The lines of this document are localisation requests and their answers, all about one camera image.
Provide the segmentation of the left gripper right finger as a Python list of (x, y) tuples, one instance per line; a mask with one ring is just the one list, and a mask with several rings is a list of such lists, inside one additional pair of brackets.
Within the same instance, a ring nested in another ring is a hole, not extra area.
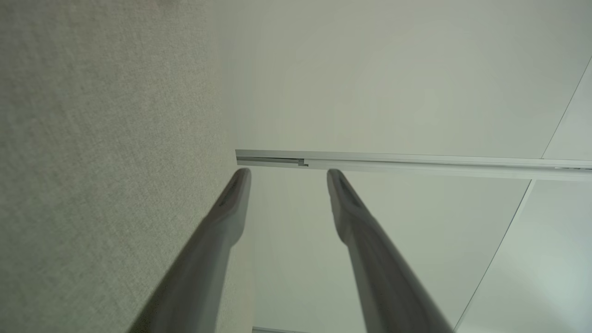
[(368, 333), (450, 333), (452, 328), (342, 171), (327, 187), (347, 246)]

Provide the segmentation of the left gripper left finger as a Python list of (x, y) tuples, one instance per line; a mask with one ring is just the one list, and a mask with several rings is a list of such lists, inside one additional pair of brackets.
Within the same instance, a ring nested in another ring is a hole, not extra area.
[(131, 333), (213, 333), (232, 247), (246, 224), (251, 175), (235, 171), (154, 293)]

